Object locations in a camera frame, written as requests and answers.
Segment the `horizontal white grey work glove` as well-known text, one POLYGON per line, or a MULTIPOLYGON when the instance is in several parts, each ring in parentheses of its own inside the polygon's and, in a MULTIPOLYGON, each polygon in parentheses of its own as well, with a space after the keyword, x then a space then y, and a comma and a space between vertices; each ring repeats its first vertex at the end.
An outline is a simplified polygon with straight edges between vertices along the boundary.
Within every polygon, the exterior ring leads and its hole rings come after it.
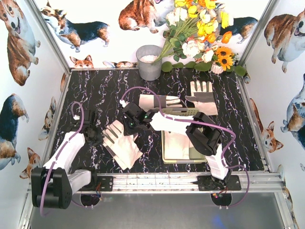
POLYGON ((170 95, 148 95, 141 94, 139 99, 139 107, 145 111, 159 108, 182 108, 181 100, 177 96, 170 95))

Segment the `pale green plastic storage basket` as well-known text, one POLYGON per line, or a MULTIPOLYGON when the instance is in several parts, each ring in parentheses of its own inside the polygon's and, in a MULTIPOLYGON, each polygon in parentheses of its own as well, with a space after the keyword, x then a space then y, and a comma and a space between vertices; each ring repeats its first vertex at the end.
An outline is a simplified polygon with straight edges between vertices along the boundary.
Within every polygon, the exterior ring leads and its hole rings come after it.
POLYGON ((185 135, 162 131, 162 158, 165 164, 200 164, 204 155, 195 150, 185 135))

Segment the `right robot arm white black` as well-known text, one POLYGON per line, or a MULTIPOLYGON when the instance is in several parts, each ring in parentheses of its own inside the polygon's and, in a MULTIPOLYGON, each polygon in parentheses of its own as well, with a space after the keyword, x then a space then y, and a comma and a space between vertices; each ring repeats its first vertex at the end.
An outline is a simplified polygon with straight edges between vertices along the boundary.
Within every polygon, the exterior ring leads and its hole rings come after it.
POLYGON ((144 111, 135 103, 120 100, 123 122, 129 134, 140 130, 167 131, 187 136, 200 154, 204 155, 211 170, 211 175, 225 180, 229 169, 224 161, 222 146, 222 127, 216 126, 204 113, 182 117, 152 109, 144 111))

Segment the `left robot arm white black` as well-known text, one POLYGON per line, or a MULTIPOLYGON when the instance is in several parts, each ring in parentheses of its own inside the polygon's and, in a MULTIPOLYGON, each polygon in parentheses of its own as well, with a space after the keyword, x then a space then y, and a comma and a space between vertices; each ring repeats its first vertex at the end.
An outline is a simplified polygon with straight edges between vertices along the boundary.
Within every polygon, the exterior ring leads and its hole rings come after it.
POLYGON ((98 185, 93 167, 81 166, 69 174, 72 162, 81 149, 88 150, 101 144, 102 135, 96 126, 95 111, 86 110, 78 120, 73 120, 63 142, 42 167, 31 173, 31 194, 34 207, 66 209, 72 196, 80 189, 90 190, 98 185))

